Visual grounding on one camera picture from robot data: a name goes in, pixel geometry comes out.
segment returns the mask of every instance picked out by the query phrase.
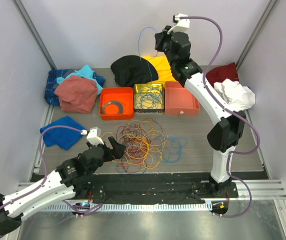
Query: blue cloth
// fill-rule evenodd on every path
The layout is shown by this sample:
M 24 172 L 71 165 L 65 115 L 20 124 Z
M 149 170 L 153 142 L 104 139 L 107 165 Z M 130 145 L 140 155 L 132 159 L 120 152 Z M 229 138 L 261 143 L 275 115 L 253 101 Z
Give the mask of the blue cloth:
M 81 126 L 78 122 L 74 121 L 70 116 L 62 117 L 51 124 L 48 124 L 45 127 L 40 129 L 42 133 L 45 129 L 57 126 L 57 125 L 65 125 L 69 127 L 73 127 L 79 130 L 84 130 L 85 128 Z M 51 147 L 53 145 L 58 145 L 60 148 L 68 150 L 72 145 L 78 142 L 81 139 L 82 135 L 80 132 L 67 129 L 67 128 L 53 128 L 44 134 L 43 140 L 47 147 Z
M 89 67 L 89 65 L 85 65 L 83 66 L 82 69 L 80 70 L 75 70 L 75 72 L 69 74 L 66 78 L 63 78 L 63 77 L 58 77 L 56 79 L 57 83 L 58 84 L 61 84 L 65 79 L 69 78 L 70 76 L 78 76 L 78 77 L 84 77 L 84 78 L 87 78 L 87 79 L 91 79 L 91 80 L 94 80 L 96 82 L 96 86 L 98 88 L 98 92 L 97 92 L 97 95 L 101 94 L 101 91 L 102 91 L 102 86 L 100 86 L 98 84 L 98 82 L 96 81 L 96 79 L 93 77 L 94 76 L 94 71 Z
M 57 83 L 56 78 L 63 76 L 67 72 L 68 69 L 51 70 L 48 72 L 44 98 L 49 105 L 59 106 L 58 96 L 54 94 L 55 91 L 54 86 Z

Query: floor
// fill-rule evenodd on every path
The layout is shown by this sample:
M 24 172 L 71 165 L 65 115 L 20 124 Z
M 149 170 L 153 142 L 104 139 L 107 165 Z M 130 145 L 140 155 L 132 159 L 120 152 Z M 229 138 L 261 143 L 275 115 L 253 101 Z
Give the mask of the floor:
M 95 70 L 98 75 L 106 78 L 105 88 L 116 87 L 114 75 L 109 68 L 99 68 Z M 103 121 L 99 115 L 99 98 L 90 114 L 62 112 L 59 107 L 54 108 L 52 121 L 64 116 L 70 116 L 80 123 L 86 129 L 99 127 L 102 133 L 116 131 L 119 126 L 123 126 L 130 120 Z M 213 153 L 212 148 L 207 142 L 207 134 L 213 127 L 212 122 L 201 107 L 198 116 L 175 116 L 164 115 L 161 113 L 153 114 L 135 114 L 134 120 L 143 120 L 153 118 L 163 128 L 165 135 L 169 137 L 185 137 L 188 144 L 182 150 L 181 160 L 176 163 L 162 162 L 155 169 L 148 170 L 147 173 L 179 173 L 179 172 L 209 172 L 212 168 Z M 255 146 L 252 133 L 248 126 L 245 126 L 243 137 L 237 146 L 238 151 L 248 151 Z M 58 146 L 47 147 L 44 152 L 49 171 L 54 170 L 63 161 L 73 158 L 87 149 L 86 138 L 82 138 L 68 151 Z M 117 163 L 104 164 L 96 173 L 98 174 L 116 174 Z M 251 155 L 234 155 L 232 161 L 232 171 L 262 171 L 262 164 L 257 152 Z M 39 174 L 44 174 L 41 167 Z
M 227 214 L 240 213 L 247 204 L 232 201 Z M 230 219 L 208 211 L 102 212 L 66 220 L 70 216 L 70 212 L 39 212 L 23 223 L 18 240 L 286 239 L 272 200 L 255 200 L 248 213 Z

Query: white wall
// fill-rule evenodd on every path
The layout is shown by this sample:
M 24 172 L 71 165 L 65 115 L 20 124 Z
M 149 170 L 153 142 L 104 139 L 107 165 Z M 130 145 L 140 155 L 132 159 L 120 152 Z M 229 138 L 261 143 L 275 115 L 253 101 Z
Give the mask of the white wall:
M 239 70 L 256 93 L 250 110 L 267 169 L 286 191 L 286 1 L 280 1 Z
M 268 0 L 22 0 L 58 68 L 106 68 L 124 55 L 137 55 L 140 31 L 159 32 L 184 13 L 216 20 L 224 32 L 215 65 L 237 61 Z M 154 31 L 143 34 L 141 53 L 155 54 Z M 193 20 L 187 32 L 192 58 L 207 65 L 218 45 L 218 31 Z
M 0 0 L 0 193 L 28 180 L 50 70 L 11 0 Z

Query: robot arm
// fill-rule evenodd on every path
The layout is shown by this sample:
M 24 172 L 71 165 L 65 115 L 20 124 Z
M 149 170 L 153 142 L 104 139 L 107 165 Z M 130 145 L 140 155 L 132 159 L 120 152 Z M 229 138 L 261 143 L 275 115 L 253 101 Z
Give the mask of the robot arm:
M 235 150 L 238 140 L 242 137 L 244 122 L 218 104 L 219 102 L 227 106 L 206 78 L 203 81 L 202 69 L 190 58 L 191 43 L 188 35 L 184 33 L 189 28 L 189 19 L 181 19 L 186 16 L 183 14 L 173 16 L 176 25 L 166 26 L 162 32 L 155 34 L 155 49 L 165 53 L 173 77 L 198 99 L 214 124 L 214 128 L 207 135 L 214 152 L 209 182 L 211 192 L 221 194 L 231 184 L 231 178 L 226 170 L 227 157 L 230 151 Z M 243 111 L 230 106 L 229 108 L 245 118 Z
M 78 154 L 77 157 L 64 161 L 47 175 L 43 184 L 41 184 L 42 179 L 19 192 L 7 196 L 0 194 L 0 206 L 11 202 L 0 210 L 1 236 L 12 232 L 21 225 L 21 222 L 58 201 L 84 197 L 89 191 L 90 175 L 104 162 L 122 158 L 125 146 L 117 143 L 111 136 L 108 140 L 113 148 L 108 148 L 99 135 L 99 128 L 90 129 L 87 134 L 89 149 Z M 39 185 L 42 187 L 37 191 L 13 201 Z

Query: pink cloth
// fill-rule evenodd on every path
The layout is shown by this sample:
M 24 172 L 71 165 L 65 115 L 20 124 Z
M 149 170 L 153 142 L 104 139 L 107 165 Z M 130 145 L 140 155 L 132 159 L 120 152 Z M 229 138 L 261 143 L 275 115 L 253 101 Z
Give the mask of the pink cloth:
M 62 111 L 88 114 L 92 111 L 97 96 L 96 82 L 72 75 L 55 90 Z

